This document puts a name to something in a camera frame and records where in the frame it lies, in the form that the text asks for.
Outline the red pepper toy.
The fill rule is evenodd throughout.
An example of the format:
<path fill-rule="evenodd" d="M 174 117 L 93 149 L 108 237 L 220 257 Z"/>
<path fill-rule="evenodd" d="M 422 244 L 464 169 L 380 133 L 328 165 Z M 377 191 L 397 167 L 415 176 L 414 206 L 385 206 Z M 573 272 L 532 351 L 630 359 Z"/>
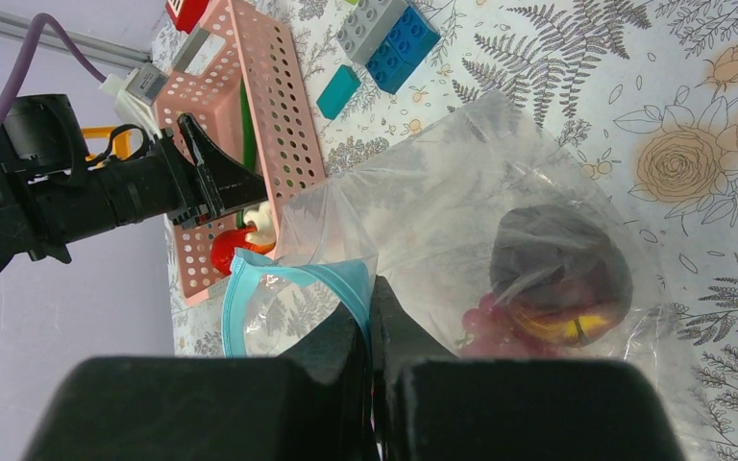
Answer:
<path fill-rule="evenodd" d="M 211 244 L 210 262 L 223 276 L 231 274 L 231 264 L 237 249 L 260 255 L 270 253 L 276 246 L 276 237 L 259 231 L 255 226 L 226 230 L 217 235 Z"/>

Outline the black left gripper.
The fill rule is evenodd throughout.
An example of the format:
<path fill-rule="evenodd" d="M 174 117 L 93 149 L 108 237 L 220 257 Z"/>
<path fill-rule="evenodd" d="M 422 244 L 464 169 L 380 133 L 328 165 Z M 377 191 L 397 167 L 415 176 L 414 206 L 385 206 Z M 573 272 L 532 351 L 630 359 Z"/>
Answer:
<path fill-rule="evenodd" d="M 268 200 L 264 178 L 230 158 L 190 113 L 177 124 L 193 160 L 187 223 Z M 144 140 L 125 160 L 87 161 L 64 94 L 17 98 L 0 126 L 0 274 L 15 255 L 68 263 L 66 246 L 185 207 L 191 164 L 171 138 Z"/>

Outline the clear zip top bag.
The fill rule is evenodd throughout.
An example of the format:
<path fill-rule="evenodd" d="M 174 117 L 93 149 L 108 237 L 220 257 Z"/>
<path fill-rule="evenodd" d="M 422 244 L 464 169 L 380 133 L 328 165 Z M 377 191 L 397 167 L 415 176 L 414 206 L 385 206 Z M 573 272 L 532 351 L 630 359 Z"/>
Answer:
<path fill-rule="evenodd" d="M 222 351 L 276 356 L 338 303 L 367 330 L 370 291 L 383 277 L 403 310 L 459 355 L 463 314 L 491 293 L 488 269 L 501 218 L 539 205 L 570 208 L 605 231 L 633 280 L 624 321 L 588 346 L 561 347 L 569 354 L 561 359 L 620 359 L 637 367 L 662 399 L 686 458 L 713 459 L 707 407 L 694 397 L 696 357 L 677 340 L 659 252 L 631 234 L 569 152 L 500 91 L 289 199 L 275 254 L 234 256 Z"/>

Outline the red grape bunch toy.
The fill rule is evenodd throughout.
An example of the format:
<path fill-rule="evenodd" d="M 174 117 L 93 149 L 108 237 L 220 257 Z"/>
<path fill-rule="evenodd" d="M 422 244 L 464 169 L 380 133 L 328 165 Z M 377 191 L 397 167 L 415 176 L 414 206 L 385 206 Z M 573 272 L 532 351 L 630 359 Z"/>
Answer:
<path fill-rule="evenodd" d="M 567 358 L 568 351 L 523 334 L 508 313 L 495 304 L 488 293 L 478 306 L 467 310 L 461 319 L 465 336 L 459 346 L 463 357 L 493 358 Z"/>

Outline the dark mangosteen toy fruit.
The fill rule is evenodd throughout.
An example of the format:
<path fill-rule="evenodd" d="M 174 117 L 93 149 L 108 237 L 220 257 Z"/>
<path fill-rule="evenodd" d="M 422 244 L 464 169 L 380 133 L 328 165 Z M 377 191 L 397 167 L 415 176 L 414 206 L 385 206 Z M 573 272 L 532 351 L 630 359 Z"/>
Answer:
<path fill-rule="evenodd" d="M 621 324 L 633 301 L 627 261 L 607 233 L 563 206 L 500 220 L 488 276 L 494 305 L 524 341 L 582 348 Z"/>

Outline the white mushroom toy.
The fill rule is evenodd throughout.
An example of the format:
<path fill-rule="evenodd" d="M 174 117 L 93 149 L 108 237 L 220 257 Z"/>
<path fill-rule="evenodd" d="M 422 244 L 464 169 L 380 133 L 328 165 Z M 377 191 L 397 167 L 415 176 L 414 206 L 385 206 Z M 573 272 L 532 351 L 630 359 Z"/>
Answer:
<path fill-rule="evenodd" d="M 245 236 L 246 242 L 259 246 L 270 246 L 276 243 L 272 206 L 269 202 L 262 202 L 257 207 L 248 208 L 243 214 L 243 220 L 248 227 L 254 228 Z"/>

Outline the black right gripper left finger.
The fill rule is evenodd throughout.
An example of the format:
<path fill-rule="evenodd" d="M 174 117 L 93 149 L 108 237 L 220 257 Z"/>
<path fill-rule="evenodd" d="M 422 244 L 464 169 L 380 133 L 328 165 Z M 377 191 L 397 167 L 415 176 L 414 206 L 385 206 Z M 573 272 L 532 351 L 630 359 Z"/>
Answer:
<path fill-rule="evenodd" d="M 369 460 L 369 360 L 344 306 L 276 357 L 93 357 L 25 458 Z"/>

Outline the green bean pod toy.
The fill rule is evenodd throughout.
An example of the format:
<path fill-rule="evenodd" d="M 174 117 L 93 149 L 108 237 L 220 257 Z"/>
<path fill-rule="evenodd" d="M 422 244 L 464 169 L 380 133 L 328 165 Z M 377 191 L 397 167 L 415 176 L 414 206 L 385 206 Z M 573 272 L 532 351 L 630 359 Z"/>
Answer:
<path fill-rule="evenodd" d="M 240 81 L 239 102 L 242 134 L 242 164 L 249 171 L 254 172 L 256 170 L 258 147 L 251 114 L 250 102 L 248 98 L 248 91 L 244 80 Z"/>

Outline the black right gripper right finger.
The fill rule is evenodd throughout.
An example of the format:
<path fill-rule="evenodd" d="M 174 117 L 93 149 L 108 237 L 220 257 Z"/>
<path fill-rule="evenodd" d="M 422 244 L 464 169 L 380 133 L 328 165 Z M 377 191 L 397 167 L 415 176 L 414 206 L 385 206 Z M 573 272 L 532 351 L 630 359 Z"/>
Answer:
<path fill-rule="evenodd" d="M 377 277 L 374 429 L 385 460 L 681 460 L 660 398 L 615 360 L 465 359 Z"/>

